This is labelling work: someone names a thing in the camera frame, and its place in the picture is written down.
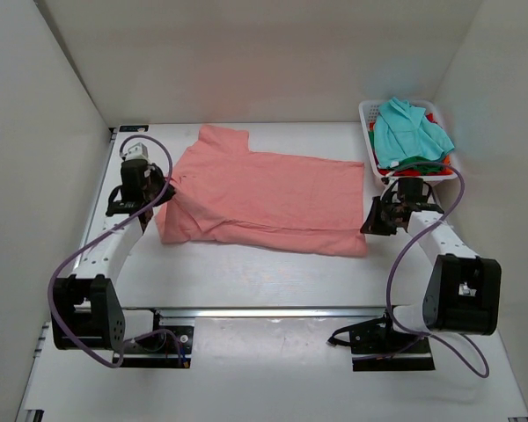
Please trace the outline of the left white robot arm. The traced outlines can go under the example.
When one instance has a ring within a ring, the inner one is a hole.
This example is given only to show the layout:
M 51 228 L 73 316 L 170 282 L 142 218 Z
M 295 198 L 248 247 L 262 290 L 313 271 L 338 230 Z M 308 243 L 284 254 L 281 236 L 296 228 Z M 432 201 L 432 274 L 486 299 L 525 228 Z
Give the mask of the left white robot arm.
M 121 184 L 108 197 L 103 233 L 67 277 L 55 279 L 52 302 L 62 321 L 85 346 L 120 351 L 125 339 L 125 316 L 115 282 L 127 256 L 153 217 L 144 211 L 155 198 L 158 206 L 174 195 L 163 172 L 147 158 L 125 158 Z

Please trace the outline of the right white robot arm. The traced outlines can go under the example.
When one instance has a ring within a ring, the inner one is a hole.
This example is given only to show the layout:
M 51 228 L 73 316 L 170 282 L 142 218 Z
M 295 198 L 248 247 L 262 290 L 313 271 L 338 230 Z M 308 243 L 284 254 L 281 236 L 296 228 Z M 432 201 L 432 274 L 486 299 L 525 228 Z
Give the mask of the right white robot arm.
M 433 265 L 426 292 L 413 305 L 386 305 L 384 314 L 336 330 L 327 343 L 375 358 L 402 353 L 434 332 L 488 336 L 498 323 L 502 268 L 466 246 L 431 202 L 422 178 L 397 178 L 373 199 L 361 227 L 390 236 L 403 228 Z

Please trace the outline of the salmon pink t shirt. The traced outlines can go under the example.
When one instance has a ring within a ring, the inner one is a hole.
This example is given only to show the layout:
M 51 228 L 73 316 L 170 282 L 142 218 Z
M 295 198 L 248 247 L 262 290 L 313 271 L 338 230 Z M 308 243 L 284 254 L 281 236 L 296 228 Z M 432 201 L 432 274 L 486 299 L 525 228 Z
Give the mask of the salmon pink t shirt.
M 363 179 L 361 162 L 254 152 L 247 131 L 204 125 L 172 169 L 159 239 L 363 258 Z

